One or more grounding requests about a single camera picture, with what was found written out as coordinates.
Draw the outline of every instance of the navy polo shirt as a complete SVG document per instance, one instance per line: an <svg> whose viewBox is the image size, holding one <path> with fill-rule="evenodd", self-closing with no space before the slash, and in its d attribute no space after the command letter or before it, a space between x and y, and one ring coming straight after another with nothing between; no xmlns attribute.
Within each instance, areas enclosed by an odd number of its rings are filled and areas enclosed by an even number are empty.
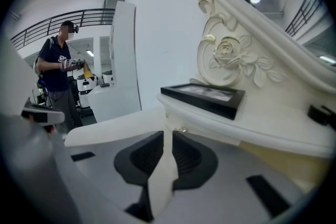
<svg viewBox="0 0 336 224"><path fill-rule="evenodd" d="M70 59L70 52L68 45L64 42L63 48L58 43L57 36L52 38L54 44L50 46L50 40L47 39L44 43L39 58L47 62L62 62L64 58ZM68 72L60 69L53 69L44 71L43 80L46 83L46 88L50 92L60 92L69 89Z"/></svg>

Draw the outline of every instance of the trousers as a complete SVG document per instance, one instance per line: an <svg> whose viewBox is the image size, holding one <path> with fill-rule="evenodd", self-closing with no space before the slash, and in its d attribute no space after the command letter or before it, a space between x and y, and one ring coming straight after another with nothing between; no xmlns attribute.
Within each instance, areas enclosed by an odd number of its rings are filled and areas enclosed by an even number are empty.
<svg viewBox="0 0 336 224"><path fill-rule="evenodd" d="M51 105L55 109L62 110L65 120L62 123L67 133L76 127L83 126L82 120L77 113L74 97L70 89L62 92L48 92Z"/></svg>

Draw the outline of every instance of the black picture frame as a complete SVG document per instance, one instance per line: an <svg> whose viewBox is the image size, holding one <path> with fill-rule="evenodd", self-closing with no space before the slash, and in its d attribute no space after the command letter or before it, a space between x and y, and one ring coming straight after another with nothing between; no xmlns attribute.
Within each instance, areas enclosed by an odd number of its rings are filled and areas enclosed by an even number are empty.
<svg viewBox="0 0 336 224"><path fill-rule="evenodd" d="M216 91L219 90L221 92L230 93L232 94L232 96L228 101L223 101L217 98L208 97L206 95L182 90L190 86L213 89ZM162 87L161 93L166 96L185 102L187 104L194 105L200 109L204 109L206 111L215 113L230 120L234 120L239 105L244 97L245 91L213 85L188 83L169 87Z"/></svg>

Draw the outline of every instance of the black metal railing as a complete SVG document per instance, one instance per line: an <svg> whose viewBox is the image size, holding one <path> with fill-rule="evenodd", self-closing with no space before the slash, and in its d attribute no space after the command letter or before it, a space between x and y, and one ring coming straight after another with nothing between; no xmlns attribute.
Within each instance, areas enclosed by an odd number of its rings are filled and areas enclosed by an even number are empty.
<svg viewBox="0 0 336 224"><path fill-rule="evenodd" d="M93 8L63 13L28 27L10 40L16 49L21 49L40 38L58 33L65 20L72 21L78 27L112 25L114 11L114 8Z"/></svg>
<svg viewBox="0 0 336 224"><path fill-rule="evenodd" d="M317 9L322 6L322 2L323 0L303 0L299 11L296 13L285 32L293 37L305 24L307 24Z"/></svg>

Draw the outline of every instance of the man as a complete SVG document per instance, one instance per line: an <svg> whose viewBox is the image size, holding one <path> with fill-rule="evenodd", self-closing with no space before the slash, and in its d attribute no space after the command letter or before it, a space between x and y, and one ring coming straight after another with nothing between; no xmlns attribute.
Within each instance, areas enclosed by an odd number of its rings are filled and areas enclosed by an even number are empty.
<svg viewBox="0 0 336 224"><path fill-rule="evenodd" d="M71 63L71 56L66 40L75 32L74 23L66 20L61 24L56 37L47 39L38 55L37 69L43 71L48 96L54 108L62 110L65 115L64 127L70 132L76 127L83 126L77 113L74 98L69 89L67 71L80 69Z"/></svg>

